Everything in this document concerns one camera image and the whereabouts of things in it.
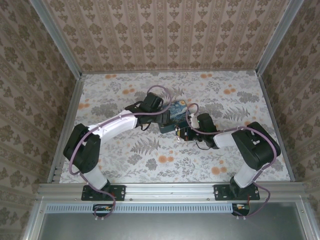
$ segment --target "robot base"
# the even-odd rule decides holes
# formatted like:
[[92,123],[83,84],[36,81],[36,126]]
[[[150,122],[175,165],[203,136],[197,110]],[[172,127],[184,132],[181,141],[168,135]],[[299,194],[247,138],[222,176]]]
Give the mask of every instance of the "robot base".
[[[106,189],[102,188],[102,191],[108,192],[115,197],[116,201],[124,201],[126,196],[125,185],[110,185]],[[82,201],[112,201],[111,197],[106,194],[102,194],[93,190],[89,185],[85,185],[82,189],[81,195]]]
[[230,188],[230,184],[217,184],[213,185],[214,198],[216,201],[229,201],[229,200],[260,200],[258,187],[251,184],[245,188],[240,188],[238,196],[235,196]]

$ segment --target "vent grille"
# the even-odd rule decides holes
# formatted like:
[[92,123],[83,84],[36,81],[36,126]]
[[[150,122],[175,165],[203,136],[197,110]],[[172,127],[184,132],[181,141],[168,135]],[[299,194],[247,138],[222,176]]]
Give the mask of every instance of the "vent grille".
[[[93,203],[50,203],[46,206],[47,214],[93,213]],[[232,213],[231,203],[118,203],[114,213]]]

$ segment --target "floral mat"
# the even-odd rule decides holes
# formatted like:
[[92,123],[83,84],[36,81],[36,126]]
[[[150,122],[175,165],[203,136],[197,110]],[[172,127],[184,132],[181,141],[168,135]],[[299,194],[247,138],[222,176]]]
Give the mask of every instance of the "floral mat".
[[[198,103],[218,130],[259,122],[276,139],[275,130],[256,73],[252,71],[161,72],[86,75],[74,125],[86,126],[117,115],[143,100],[152,85],[167,87],[173,101]],[[164,102],[160,88],[152,92]],[[157,124],[123,132],[100,149],[99,168],[112,183],[222,182],[240,169],[244,160],[236,147],[200,150],[193,141],[178,142],[174,132],[161,134]],[[66,160],[60,183],[82,183],[71,176]],[[282,155],[265,170],[260,181],[289,181]]]

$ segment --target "black cable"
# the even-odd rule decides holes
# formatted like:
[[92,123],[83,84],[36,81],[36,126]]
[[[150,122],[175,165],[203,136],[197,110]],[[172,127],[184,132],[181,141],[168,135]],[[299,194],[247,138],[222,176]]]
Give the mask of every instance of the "black cable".
[[209,147],[208,149],[204,149],[204,148],[199,147],[198,141],[196,141],[195,144],[196,144],[196,146],[197,146],[199,149],[201,149],[201,150],[209,150],[209,149],[210,149],[210,147]]
[[151,123],[149,123],[148,126],[145,129],[143,129],[143,126],[141,126],[141,130],[142,131],[146,131],[150,127],[150,125],[151,125]]

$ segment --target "wall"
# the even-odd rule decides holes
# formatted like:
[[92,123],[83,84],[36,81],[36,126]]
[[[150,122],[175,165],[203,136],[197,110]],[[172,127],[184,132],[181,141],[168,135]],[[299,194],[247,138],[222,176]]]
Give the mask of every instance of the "wall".
[[75,78],[27,0],[0,1],[0,239],[18,239],[47,181]]
[[45,0],[84,72],[255,69],[288,0]]
[[305,0],[263,73],[297,181],[320,222],[320,0]]

